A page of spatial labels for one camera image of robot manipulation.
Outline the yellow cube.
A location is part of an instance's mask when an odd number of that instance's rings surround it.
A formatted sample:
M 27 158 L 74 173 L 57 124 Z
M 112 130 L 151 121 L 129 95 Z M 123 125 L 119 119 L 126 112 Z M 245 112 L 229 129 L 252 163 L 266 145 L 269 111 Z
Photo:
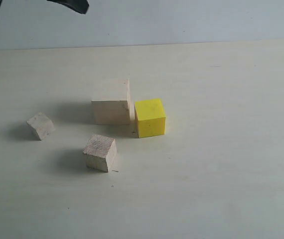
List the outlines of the yellow cube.
M 136 101 L 134 107 L 138 138 L 165 134 L 166 114 L 161 99 Z

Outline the small wooden cube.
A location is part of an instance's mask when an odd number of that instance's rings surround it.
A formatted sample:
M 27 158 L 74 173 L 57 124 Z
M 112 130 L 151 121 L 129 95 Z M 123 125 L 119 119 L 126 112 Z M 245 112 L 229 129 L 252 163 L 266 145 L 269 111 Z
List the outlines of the small wooden cube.
M 26 123 L 38 140 L 44 140 L 55 131 L 52 120 L 44 113 L 37 113 L 28 119 Z

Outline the large wooden cube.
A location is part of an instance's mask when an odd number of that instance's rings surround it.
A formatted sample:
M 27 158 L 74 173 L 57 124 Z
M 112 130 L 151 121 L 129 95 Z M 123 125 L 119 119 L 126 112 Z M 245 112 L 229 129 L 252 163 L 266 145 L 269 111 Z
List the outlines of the large wooden cube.
M 101 125 L 130 124 L 129 79 L 103 79 L 93 90 L 91 106 L 95 123 Z

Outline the medium wooden cube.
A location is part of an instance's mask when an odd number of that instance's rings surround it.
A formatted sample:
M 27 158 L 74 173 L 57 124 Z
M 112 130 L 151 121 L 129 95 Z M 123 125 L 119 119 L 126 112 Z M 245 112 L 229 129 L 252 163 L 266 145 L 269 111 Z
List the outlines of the medium wooden cube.
M 99 134 L 93 134 L 83 150 L 85 164 L 88 168 L 107 173 L 116 155 L 116 140 Z

